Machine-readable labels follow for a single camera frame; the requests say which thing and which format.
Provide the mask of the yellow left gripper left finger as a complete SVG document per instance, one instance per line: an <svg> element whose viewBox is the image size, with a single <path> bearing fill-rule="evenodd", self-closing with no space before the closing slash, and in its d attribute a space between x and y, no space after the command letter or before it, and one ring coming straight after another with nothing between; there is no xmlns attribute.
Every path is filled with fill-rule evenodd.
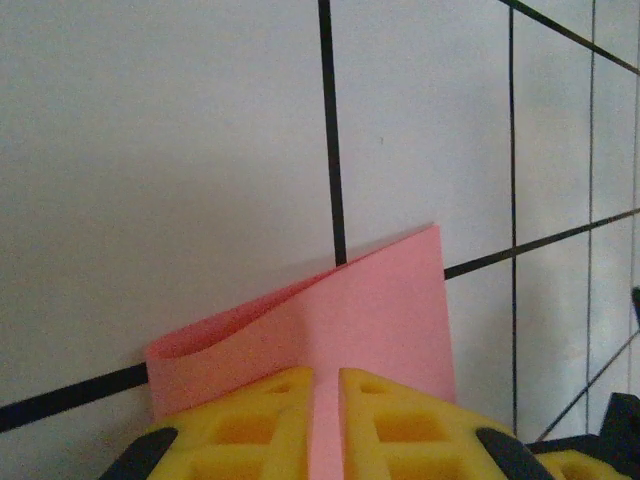
<svg viewBox="0 0 640 480"><path fill-rule="evenodd" d="M294 367L167 416L99 480L309 480L313 371Z"/></svg>

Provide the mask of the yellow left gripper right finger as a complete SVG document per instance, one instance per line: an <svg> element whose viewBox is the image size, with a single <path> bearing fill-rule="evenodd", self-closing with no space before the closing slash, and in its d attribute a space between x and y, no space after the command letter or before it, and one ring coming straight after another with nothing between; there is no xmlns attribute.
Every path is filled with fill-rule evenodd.
<svg viewBox="0 0 640 480"><path fill-rule="evenodd" d="M339 388L341 480L555 480L486 416L362 369Z"/></svg>

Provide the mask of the pink square paper sheet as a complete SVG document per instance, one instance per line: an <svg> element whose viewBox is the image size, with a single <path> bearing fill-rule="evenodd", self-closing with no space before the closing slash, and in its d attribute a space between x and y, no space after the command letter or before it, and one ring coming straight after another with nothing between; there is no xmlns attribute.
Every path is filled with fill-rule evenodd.
<svg viewBox="0 0 640 480"><path fill-rule="evenodd" d="M275 372L314 372L311 480L342 480L342 368L456 395L441 234L418 230L345 265L153 341L145 352L156 418Z"/></svg>

